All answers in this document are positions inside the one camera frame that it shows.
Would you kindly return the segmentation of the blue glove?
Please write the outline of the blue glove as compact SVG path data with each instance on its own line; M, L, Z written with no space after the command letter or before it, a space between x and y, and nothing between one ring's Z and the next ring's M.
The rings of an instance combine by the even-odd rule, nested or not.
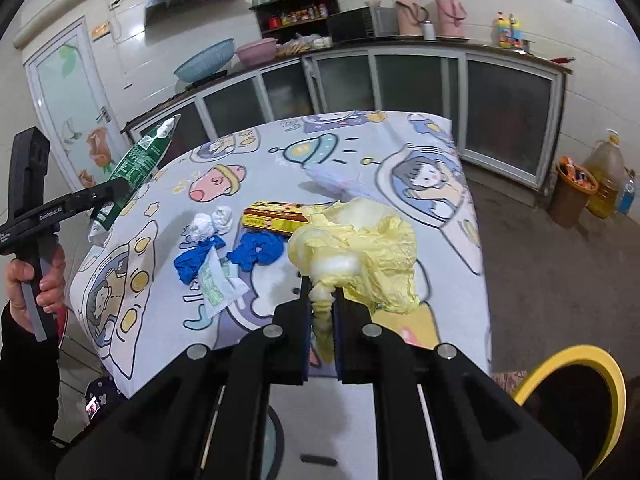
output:
M226 243L218 235L199 240L193 248L190 248L174 259L174 267L179 281L190 285L198 276L198 271L206 260L207 255L213 250L224 248Z
M269 231L245 232L235 248L228 252L227 259L243 272L250 273L254 266L269 266L284 252L284 240L279 234Z

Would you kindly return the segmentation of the black microwave oven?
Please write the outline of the black microwave oven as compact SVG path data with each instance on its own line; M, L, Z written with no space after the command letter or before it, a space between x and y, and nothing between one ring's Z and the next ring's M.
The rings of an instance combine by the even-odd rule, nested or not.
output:
M399 35L397 11L382 6L365 6L330 15L328 26L334 44Z

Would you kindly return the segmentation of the yellow detergent bottles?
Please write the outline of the yellow detergent bottles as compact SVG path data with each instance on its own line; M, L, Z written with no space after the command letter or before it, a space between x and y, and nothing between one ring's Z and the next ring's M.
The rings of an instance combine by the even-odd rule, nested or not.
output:
M498 13L497 18L498 45L503 49L523 49L524 39L521 22L513 14Z

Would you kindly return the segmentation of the white tissue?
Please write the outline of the white tissue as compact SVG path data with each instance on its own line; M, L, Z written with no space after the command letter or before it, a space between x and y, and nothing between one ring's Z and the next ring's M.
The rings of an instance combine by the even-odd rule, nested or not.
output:
M201 242L214 235L224 235L231 231L233 212L230 207L219 206L213 212L199 212L186 231L194 242Z

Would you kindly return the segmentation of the black spice shelf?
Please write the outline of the black spice shelf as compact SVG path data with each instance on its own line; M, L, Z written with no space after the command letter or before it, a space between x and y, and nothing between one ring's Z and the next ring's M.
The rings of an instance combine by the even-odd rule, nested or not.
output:
M273 0L251 6L262 38L279 44L298 36L329 37L329 17L341 12L338 0Z

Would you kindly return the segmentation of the pink plastic basin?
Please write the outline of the pink plastic basin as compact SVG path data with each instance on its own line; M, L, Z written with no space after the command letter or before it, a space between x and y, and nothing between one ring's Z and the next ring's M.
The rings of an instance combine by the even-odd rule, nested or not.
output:
M235 55L244 67L271 62L277 55L277 39L262 38L250 44L243 44L236 49Z

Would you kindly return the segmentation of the white foam fruit net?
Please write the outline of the white foam fruit net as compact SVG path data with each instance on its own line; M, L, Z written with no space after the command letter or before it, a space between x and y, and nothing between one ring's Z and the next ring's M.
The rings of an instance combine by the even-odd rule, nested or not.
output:
M330 195L335 196L341 202L349 202L355 198L367 198L376 200L376 195L371 192L357 178L344 174L340 170L323 165L312 164L304 167L306 176Z

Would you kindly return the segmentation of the brown plastic waste bucket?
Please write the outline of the brown plastic waste bucket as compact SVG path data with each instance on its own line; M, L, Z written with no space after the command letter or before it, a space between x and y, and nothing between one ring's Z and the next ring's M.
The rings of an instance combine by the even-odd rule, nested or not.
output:
M556 162L558 177L548 207L549 217L564 229L574 226L588 200L597 193L598 182L573 159L561 156Z

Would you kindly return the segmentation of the cartoon astronaut tablecloth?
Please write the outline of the cartoon astronaut tablecloth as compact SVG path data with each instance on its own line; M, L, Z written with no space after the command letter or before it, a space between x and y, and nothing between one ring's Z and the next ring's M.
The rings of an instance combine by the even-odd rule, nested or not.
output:
M309 363L334 372L329 292L409 344L490 363L472 194L448 118L351 110L250 127L178 156L95 226L70 303L131 396L191 344L218 349L314 284Z

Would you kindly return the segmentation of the green white carton box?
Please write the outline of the green white carton box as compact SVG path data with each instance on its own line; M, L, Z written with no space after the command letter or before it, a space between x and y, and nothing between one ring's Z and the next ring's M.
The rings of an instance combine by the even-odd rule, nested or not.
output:
M104 245L115 220L165 156L180 119L181 115L175 114L154 126L116 165L108 182L120 179L126 184L121 185L112 198L93 209L88 231L88 241L91 244Z

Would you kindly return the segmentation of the large cooking oil jug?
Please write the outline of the large cooking oil jug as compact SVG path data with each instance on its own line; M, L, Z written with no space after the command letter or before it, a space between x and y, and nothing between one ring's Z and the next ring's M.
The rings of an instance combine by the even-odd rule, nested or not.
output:
M606 133L608 137L597 142L584 162L584 167L598 182L598 190L588 200L587 208L600 219L612 216L626 180L620 135L613 129L606 130Z

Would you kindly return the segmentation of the kitchen counter cabinet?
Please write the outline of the kitchen counter cabinet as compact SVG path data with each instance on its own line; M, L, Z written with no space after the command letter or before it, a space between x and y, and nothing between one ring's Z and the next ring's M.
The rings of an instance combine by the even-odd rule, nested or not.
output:
M469 42L381 37L189 84L122 129L135 141L186 113L194 148L263 122L348 110L435 114L465 162L539 191L554 159L567 77L558 63Z

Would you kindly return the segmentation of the yellow plastic bag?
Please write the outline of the yellow plastic bag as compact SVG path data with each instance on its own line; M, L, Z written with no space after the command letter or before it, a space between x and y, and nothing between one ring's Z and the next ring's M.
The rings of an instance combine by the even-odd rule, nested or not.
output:
M306 206L306 223L288 240L288 260L310 278L314 348L334 362L333 293L367 307L371 320L423 348L439 342L427 302L416 287L418 248L411 224L395 209L358 197Z

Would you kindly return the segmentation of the yellow red long box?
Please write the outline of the yellow red long box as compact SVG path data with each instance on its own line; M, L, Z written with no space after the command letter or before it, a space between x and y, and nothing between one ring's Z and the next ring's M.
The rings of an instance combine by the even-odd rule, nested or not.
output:
M246 207L241 216L245 229L269 231L291 236L307 223L303 215L305 204L268 202L261 200Z

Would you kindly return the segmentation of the white green wrapper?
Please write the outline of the white green wrapper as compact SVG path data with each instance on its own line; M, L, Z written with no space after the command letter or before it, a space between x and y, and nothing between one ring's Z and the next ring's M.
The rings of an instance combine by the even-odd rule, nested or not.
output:
M239 277L239 267L227 257L220 258L215 249L198 270L198 284L205 310L212 318L248 292L247 284Z

